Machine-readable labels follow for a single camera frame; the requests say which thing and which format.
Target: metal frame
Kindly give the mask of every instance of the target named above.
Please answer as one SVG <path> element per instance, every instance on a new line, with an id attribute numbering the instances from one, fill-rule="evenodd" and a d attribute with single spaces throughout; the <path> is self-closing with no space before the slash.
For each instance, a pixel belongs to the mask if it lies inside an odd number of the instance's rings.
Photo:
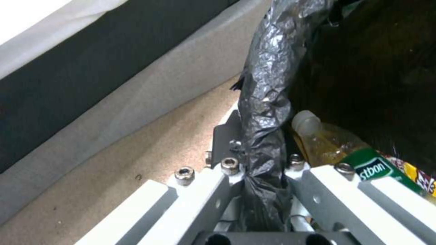
<path id="1" fill-rule="evenodd" d="M 295 192 L 291 223 L 302 232 L 228 232 L 239 218 L 244 169 L 239 165 L 238 174 L 227 176 L 219 163 L 237 157 L 229 141 L 239 140 L 240 131 L 233 111 L 214 130 L 213 169 L 196 173 L 189 186 L 178 185 L 174 177 L 168 181 L 173 187 L 146 182 L 78 243 L 211 245 L 220 238 L 229 244 L 309 244 L 322 239 L 331 244 L 436 244 L 436 207 L 398 182 L 360 182 L 358 176 L 349 181 L 333 166 L 310 169 L 308 163 L 285 172 Z M 298 153 L 295 148 L 288 152 Z M 313 233 L 307 217 L 327 232 Z M 338 227 L 349 232 L 335 232 Z"/>

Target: beige carpet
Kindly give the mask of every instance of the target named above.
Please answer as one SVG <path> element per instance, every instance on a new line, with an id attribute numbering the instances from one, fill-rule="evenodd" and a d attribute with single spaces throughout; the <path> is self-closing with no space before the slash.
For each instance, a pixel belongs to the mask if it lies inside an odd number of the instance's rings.
<path id="1" fill-rule="evenodd" d="M 0 228 L 0 244 L 72 244 L 148 179 L 201 170 L 213 128 L 238 99 L 237 77 L 116 142 L 65 175 Z"/>

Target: green label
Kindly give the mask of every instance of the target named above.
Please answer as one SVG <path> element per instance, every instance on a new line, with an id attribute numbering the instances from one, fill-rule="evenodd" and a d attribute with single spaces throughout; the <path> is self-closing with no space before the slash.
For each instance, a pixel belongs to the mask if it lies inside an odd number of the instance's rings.
<path id="1" fill-rule="evenodd" d="M 374 149 L 365 148 L 355 151 L 342 159 L 341 162 L 348 163 L 354 167 L 356 173 L 363 181 L 391 176 L 412 191 L 416 193 L 422 192 L 422 189 L 417 184 Z"/>

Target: bottle cap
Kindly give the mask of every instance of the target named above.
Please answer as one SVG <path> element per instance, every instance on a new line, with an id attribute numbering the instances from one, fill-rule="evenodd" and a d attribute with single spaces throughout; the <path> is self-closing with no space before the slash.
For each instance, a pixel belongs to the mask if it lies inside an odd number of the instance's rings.
<path id="1" fill-rule="evenodd" d="M 309 110 L 304 110 L 292 119 L 292 128 L 299 136 L 311 135 L 321 129 L 321 120 Z"/>

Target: bolt head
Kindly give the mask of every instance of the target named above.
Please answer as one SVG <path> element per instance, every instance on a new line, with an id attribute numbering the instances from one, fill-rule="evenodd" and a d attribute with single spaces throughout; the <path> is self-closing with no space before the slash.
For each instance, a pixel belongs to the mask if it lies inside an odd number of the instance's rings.
<path id="1" fill-rule="evenodd" d="M 300 171 L 304 168 L 304 159 L 299 154 L 292 154 L 289 157 L 289 168 L 295 171 Z"/>
<path id="2" fill-rule="evenodd" d="M 226 175 L 234 175 L 239 172 L 239 161 L 233 157 L 226 157 L 221 161 L 221 171 Z"/>
<path id="3" fill-rule="evenodd" d="M 189 166 L 183 166 L 174 172 L 174 177 L 179 185 L 187 186 L 195 178 L 195 171 Z"/>
<path id="4" fill-rule="evenodd" d="M 204 154 L 204 160 L 206 162 L 206 165 L 211 165 L 212 164 L 212 152 L 211 151 L 206 151 L 206 153 Z"/>
<path id="5" fill-rule="evenodd" d="M 353 180 L 354 174 L 356 173 L 356 170 L 347 163 L 337 163 L 334 168 L 349 181 Z"/>

